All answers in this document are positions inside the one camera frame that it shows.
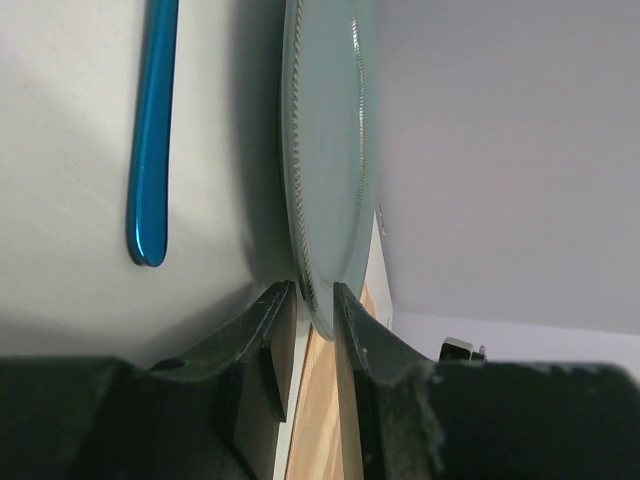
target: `light green plate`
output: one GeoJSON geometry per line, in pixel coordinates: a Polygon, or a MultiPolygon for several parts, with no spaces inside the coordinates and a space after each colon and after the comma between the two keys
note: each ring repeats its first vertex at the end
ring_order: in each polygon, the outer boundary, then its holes
{"type": "Polygon", "coordinates": [[[372,0],[289,0],[283,176],[300,287],[333,339],[333,284],[362,290],[377,188],[372,0]]]}

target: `white wall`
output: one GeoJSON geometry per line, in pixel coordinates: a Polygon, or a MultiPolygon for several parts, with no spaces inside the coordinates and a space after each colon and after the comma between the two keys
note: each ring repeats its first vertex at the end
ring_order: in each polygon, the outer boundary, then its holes
{"type": "Polygon", "coordinates": [[[396,312],[640,334],[640,2],[377,6],[396,312]]]}
{"type": "Polygon", "coordinates": [[[423,355],[437,359],[454,337],[487,349],[490,361],[614,363],[640,379],[640,336],[416,314],[394,316],[393,330],[423,355]]]}

